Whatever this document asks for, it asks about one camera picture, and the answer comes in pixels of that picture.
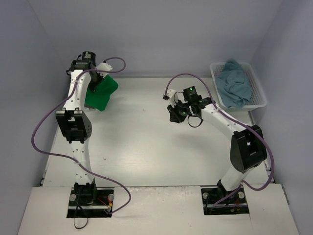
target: white table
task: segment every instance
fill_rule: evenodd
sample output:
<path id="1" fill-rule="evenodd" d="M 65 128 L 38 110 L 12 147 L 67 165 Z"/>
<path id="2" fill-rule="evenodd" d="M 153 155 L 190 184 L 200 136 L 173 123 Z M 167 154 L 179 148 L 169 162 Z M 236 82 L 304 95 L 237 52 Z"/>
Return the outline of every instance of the white table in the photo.
<path id="1" fill-rule="evenodd" d="M 212 78 L 205 78 L 214 97 Z M 187 121 L 171 123 L 162 99 L 168 78 L 121 78 L 118 90 L 103 112 L 87 112 L 93 131 L 89 141 L 91 168 L 98 174 L 126 186 L 196 186 L 215 185 L 230 166 L 230 142 L 214 126 L 204 122 L 191 128 Z M 177 78 L 170 88 L 177 91 L 196 86 L 198 94 L 208 94 L 198 80 Z M 248 112 L 231 113 L 251 124 Z M 68 154 L 71 150 L 58 131 L 52 152 Z M 44 187 L 72 187 L 75 180 L 71 160 L 50 156 Z M 247 177 L 252 184 L 268 178 L 262 163 Z M 114 184 L 96 179 L 99 187 Z"/>
<path id="2" fill-rule="evenodd" d="M 66 218 L 71 188 L 33 188 L 19 235 L 298 235 L 280 185 L 255 192 L 245 187 L 250 214 L 204 215 L 201 189 L 131 188 L 131 203 L 112 218 L 91 218 L 76 230 Z M 128 198 L 114 190 L 113 208 Z M 76 219 L 77 226 L 86 219 Z"/>
<path id="3" fill-rule="evenodd" d="M 170 123 L 168 102 L 162 100 L 168 80 L 117 79 L 119 89 L 106 111 L 87 113 L 93 125 L 92 170 L 135 187 L 130 188 L 131 203 L 112 218 L 91 218 L 84 229 L 76 230 L 73 219 L 66 218 L 74 163 L 52 156 L 44 187 L 32 190 L 19 235 L 298 235 L 280 185 L 271 184 L 261 192 L 245 187 L 250 214 L 203 215 L 200 186 L 215 185 L 226 173 L 230 143 L 208 123 L 197 129 Z M 215 97 L 211 78 L 205 81 Z M 171 88 L 192 85 L 206 97 L 195 79 L 179 78 Z M 251 124 L 247 112 L 232 115 Z M 71 154 L 60 131 L 52 151 Z M 267 178 L 262 163 L 247 181 L 262 184 Z M 100 179 L 96 182 L 98 187 L 113 186 Z M 113 209 L 128 199 L 122 188 L 115 188 L 114 195 Z M 78 226 L 84 222 L 77 219 Z"/>

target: blue towel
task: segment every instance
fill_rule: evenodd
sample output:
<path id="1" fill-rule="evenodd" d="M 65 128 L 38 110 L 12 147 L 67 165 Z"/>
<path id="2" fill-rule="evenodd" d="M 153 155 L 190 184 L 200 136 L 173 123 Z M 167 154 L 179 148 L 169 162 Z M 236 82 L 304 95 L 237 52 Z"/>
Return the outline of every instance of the blue towel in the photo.
<path id="1" fill-rule="evenodd" d="M 215 83 L 226 107 L 242 108 L 250 102 L 252 88 L 249 78 L 234 59 L 227 61 Z"/>

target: white basket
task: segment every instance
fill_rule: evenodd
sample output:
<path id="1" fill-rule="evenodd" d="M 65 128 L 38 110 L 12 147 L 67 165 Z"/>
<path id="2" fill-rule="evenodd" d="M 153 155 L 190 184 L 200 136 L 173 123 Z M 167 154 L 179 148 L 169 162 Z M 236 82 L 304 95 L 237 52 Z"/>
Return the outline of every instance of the white basket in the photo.
<path id="1" fill-rule="evenodd" d="M 212 78 L 213 78 L 213 82 L 214 82 L 214 86 L 215 89 L 217 91 L 217 96 L 219 98 L 219 103 L 222 109 L 224 110 L 237 110 L 236 108 L 227 108 L 223 102 L 222 102 L 222 98 L 217 90 L 216 87 L 216 83 L 215 83 L 215 77 L 223 71 L 224 66 L 225 66 L 225 62 L 223 63 L 212 63 L 210 65 L 210 70 L 211 70 L 211 74 L 212 74 Z M 243 68 L 245 74 L 248 76 L 250 84 L 251 84 L 251 88 L 252 88 L 252 95 L 251 95 L 251 103 L 248 105 L 245 105 L 244 107 L 242 107 L 240 110 L 243 111 L 251 111 L 257 108 L 261 108 L 261 107 L 265 107 L 267 100 L 265 97 L 265 94 L 263 92 L 263 89 L 260 85 L 259 80 L 257 79 L 251 65 L 249 63 L 239 63 L 241 65 L 241 67 Z"/>

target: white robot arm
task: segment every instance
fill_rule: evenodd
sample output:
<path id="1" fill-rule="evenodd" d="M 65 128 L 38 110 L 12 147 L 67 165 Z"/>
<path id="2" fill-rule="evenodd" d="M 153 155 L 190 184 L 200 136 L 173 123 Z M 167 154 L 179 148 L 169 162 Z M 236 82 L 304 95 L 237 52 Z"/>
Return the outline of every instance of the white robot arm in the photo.
<path id="1" fill-rule="evenodd" d="M 84 112 L 85 98 L 87 88 L 95 90 L 107 73 L 87 72 L 77 80 L 82 71 L 90 69 L 111 71 L 112 66 L 102 62 L 95 67 L 95 54 L 88 51 L 83 52 L 81 60 L 73 61 L 70 68 L 71 83 L 68 94 L 73 92 L 75 83 L 77 83 L 77 87 L 73 96 L 64 104 L 63 109 L 56 112 L 56 119 L 63 136 L 66 137 L 71 147 L 73 157 L 91 171 L 88 145 L 92 125 Z M 87 186 L 86 191 L 90 192 L 90 196 L 92 196 L 95 189 L 94 177 L 82 170 L 77 163 L 74 164 L 76 165 L 74 188 Z"/>
<path id="2" fill-rule="evenodd" d="M 170 121 L 181 123 L 187 116 L 197 116 L 203 121 L 207 121 L 218 128 L 231 142 L 230 161 L 231 167 L 226 175 L 218 182 L 218 187 L 227 192 L 235 190 L 242 180 L 262 161 L 267 158 L 264 145 L 244 127 L 226 119 L 214 107 L 210 98 L 202 99 L 198 95 L 195 87 L 184 89 L 185 103 L 178 99 L 178 92 L 168 90 L 164 99 L 170 101 L 167 107 L 170 113 Z M 251 127 L 258 134 L 262 135 L 260 127 Z"/>

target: gray wall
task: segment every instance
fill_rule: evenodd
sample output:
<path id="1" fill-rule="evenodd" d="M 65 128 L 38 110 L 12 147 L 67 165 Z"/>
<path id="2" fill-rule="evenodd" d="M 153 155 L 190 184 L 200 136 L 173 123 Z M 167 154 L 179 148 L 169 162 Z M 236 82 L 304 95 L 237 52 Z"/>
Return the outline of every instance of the gray wall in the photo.
<path id="1" fill-rule="evenodd" d="M 32 130 L 65 95 L 67 78 L 28 1 L 2 1 L 0 22 L 0 234 L 15 235 L 47 160 L 32 149 Z M 52 117 L 37 137 L 40 147 L 49 149 L 55 129 Z"/>
<path id="2" fill-rule="evenodd" d="M 29 0 L 66 67 L 83 50 L 122 56 L 118 76 L 209 74 L 250 61 L 282 0 Z"/>
<path id="3" fill-rule="evenodd" d="M 301 235 L 313 218 L 313 1 L 285 0 L 253 57 L 268 98 L 254 112 Z"/>

